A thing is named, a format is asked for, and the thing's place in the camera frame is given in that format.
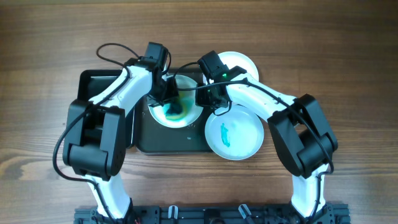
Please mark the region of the green yellow sponge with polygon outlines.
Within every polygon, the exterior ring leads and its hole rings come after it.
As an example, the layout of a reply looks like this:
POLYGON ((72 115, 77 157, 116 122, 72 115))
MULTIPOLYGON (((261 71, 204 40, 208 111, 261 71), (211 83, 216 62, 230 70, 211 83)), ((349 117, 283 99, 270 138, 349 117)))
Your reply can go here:
POLYGON ((176 101, 164 106, 164 115, 167 120, 179 120, 187 114, 186 107, 181 102, 176 101))

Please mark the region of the white plate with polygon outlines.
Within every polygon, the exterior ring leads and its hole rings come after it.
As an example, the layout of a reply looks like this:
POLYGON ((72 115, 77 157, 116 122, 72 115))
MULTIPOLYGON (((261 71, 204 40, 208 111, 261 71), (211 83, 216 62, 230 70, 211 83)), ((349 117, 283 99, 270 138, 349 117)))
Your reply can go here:
MULTIPOLYGON (((227 51, 227 52, 222 52, 218 54, 220 61, 223 63, 223 65, 226 65, 230 70, 234 68, 235 66, 239 66, 242 69, 245 69, 245 71, 250 74, 253 79, 256 81, 259 81, 259 72, 257 67, 255 66, 254 62, 246 55, 239 53, 239 52, 234 52, 234 51, 227 51)), ((211 83, 225 83, 231 81, 233 78, 228 78, 227 74, 224 73, 222 78, 212 78, 210 77, 210 69, 207 67, 204 58, 205 56, 202 56, 198 61, 198 65, 200 69, 203 72, 203 81, 207 82, 207 84, 211 83)))
POLYGON ((149 107, 149 112, 152 117, 161 125, 168 128, 183 128, 199 118, 203 108, 195 104, 195 91, 180 91, 179 97, 173 101, 179 101, 187 109, 187 114, 185 117, 179 120, 167 120, 164 115, 164 106, 149 107))

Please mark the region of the light blue plate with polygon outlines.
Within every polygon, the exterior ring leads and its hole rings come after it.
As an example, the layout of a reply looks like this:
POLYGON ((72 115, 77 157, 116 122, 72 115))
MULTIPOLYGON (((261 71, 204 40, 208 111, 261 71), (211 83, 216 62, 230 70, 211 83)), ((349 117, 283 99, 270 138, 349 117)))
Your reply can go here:
POLYGON ((230 110, 219 108, 205 124, 205 139, 214 153, 222 158, 247 159, 261 148, 264 127, 259 117, 240 105, 230 110))

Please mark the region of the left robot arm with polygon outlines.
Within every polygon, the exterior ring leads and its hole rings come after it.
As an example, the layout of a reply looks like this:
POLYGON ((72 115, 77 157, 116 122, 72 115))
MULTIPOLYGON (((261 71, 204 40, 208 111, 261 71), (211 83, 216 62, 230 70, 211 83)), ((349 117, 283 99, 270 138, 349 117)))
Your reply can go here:
POLYGON ((164 106, 178 97, 177 85, 166 78, 171 54, 151 42, 143 56, 134 54, 120 70, 86 70, 78 96, 68 109, 67 127, 53 152, 53 167, 62 151, 76 182, 90 185, 98 207, 89 211, 96 223, 140 223, 126 193, 120 170, 127 148, 133 146, 134 110, 143 97, 149 106, 164 106))

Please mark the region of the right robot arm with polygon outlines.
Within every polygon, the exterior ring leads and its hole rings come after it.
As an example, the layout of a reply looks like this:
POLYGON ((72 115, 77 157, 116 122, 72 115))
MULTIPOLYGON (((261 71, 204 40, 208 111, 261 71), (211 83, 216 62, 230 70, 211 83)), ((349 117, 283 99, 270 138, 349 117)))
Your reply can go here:
POLYGON ((277 156, 293 175, 291 204, 314 222, 325 205, 324 176, 334 172, 332 155, 338 141, 318 101, 309 94, 299 98, 275 91, 244 68, 229 68, 211 51, 197 62, 207 83, 197 86, 197 104, 226 108, 237 103, 268 123, 277 156))

